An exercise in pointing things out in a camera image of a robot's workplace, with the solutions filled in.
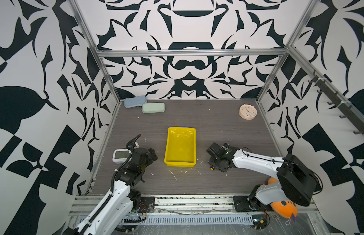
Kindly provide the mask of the yellow plastic bin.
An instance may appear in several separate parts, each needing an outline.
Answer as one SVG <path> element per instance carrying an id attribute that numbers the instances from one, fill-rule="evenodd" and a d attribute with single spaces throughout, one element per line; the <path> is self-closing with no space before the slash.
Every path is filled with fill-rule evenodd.
<path id="1" fill-rule="evenodd" d="M 170 167 L 194 167 L 196 161 L 196 129 L 169 127 L 164 163 Z"/>

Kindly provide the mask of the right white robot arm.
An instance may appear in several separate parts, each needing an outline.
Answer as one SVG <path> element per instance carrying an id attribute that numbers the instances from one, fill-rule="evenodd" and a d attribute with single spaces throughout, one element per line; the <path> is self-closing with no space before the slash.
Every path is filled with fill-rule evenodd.
<path id="1" fill-rule="evenodd" d="M 313 195 L 323 188 L 320 177 L 293 154 L 269 157 L 227 143 L 222 146 L 213 143 L 207 153 L 211 170 L 226 173 L 231 168 L 247 169 L 276 180 L 272 184 L 256 185 L 247 197 L 234 196 L 237 212 L 260 211 L 275 202 L 307 207 Z"/>

